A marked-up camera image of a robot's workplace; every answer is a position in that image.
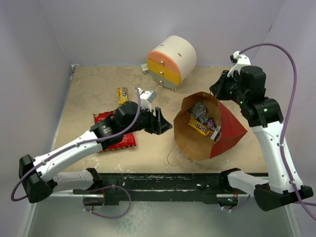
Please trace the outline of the yellow m&m's packet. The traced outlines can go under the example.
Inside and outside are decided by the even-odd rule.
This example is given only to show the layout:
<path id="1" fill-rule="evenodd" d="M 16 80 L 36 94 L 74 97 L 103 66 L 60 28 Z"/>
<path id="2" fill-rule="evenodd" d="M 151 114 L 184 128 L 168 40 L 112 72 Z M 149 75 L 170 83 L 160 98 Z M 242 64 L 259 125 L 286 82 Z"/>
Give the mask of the yellow m&m's packet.
<path id="1" fill-rule="evenodd" d="M 127 94 L 127 88 L 122 86 L 117 88 L 118 93 L 118 103 L 120 105 L 124 104 L 128 101 L 128 94 Z"/>
<path id="2" fill-rule="evenodd" d="M 194 128 L 196 131 L 198 131 L 203 136 L 210 136 L 213 133 L 212 130 L 208 129 L 204 124 L 200 123 L 194 117 L 190 117 L 188 125 L 190 127 Z"/>

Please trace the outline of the brown purple candy wrapper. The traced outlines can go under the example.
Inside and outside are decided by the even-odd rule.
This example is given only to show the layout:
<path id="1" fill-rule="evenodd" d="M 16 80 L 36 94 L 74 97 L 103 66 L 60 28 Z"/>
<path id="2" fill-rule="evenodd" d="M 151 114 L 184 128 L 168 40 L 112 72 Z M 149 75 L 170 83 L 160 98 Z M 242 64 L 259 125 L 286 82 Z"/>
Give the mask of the brown purple candy wrapper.
<path id="1" fill-rule="evenodd" d="M 205 125 L 208 129 L 210 129 L 210 130 L 212 130 L 212 131 L 214 131 L 214 130 L 216 129 L 216 127 L 217 127 L 217 125 L 216 125 L 216 123 L 215 123 L 215 121 L 214 121 L 213 118 L 209 118 L 209 119 L 205 122 L 204 125 Z"/>

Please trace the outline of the red brown paper bag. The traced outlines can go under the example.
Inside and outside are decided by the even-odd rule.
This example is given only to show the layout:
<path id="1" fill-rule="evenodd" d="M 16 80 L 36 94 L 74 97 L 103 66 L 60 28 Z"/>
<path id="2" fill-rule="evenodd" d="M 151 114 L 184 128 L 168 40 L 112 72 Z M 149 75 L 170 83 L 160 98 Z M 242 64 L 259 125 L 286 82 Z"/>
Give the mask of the red brown paper bag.
<path id="1" fill-rule="evenodd" d="M 223 154 L 247 133 L 232 112 L 206 92 L 197 92 L 182 100 L 173 128 L 176 148 L 193 161 Z"/>

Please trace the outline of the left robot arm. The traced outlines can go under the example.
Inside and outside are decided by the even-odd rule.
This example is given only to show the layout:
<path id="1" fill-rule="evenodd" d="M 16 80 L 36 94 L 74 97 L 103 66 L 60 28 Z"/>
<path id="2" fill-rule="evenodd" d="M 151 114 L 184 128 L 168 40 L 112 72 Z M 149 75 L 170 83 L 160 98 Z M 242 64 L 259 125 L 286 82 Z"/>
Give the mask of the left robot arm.
<path id="1" fill-rule="evenodd" d="M 29 203 L 40 202 L 61 188 L 61 171 L 94 153 L 122 141 L 123 136 L 144 130 L 161 135 L 172 128 L 161 109 L 144 108 L 135 102 L 125 102 L 105 119 L 93 125 L 74 141 L 36 158 L 24 155 L 19 159 L 19 183 Z"/>

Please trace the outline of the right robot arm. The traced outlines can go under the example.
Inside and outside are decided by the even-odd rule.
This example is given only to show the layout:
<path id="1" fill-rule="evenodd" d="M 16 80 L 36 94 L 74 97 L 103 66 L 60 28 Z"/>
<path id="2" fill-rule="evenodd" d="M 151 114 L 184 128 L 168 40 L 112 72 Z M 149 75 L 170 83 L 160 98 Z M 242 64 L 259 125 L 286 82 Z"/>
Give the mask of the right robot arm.
<path id="1" fill-rule="evenodd" d="M 239 72 L 221 73 L 210 92 L 219 100 L 231 100 L 239 105 L 259 141 L 268 169 L 268 179 L 246 174 L 238 168 L 221 172 L 220 189 L 231 193 L 238 189 L 253 196 L 263 211 L 270 211 L 299 199 L 311 198 L 311 187 L 298 176 L 286 140 L 281 138 L 285 127 L 279 103 L 265 96 L 266 74 L 260 67 L 244 66 Z"/>

